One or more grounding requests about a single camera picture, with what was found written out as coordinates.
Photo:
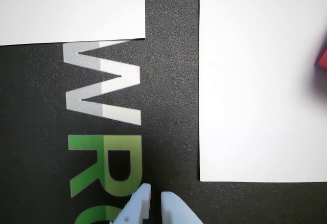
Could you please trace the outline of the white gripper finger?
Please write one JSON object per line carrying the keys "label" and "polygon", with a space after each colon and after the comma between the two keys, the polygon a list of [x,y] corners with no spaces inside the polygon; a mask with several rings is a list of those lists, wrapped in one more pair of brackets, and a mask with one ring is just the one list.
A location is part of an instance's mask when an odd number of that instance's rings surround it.
{"label": "white gripper finger", "polygon": [[149,218],[151,185],[143,183],[132,195],[112,224],[141,224]]}
{"label": "white gripper finger", "polygon": [[163,224],[203,224],[192,209],[175,193],[161,193],[161,216]]}

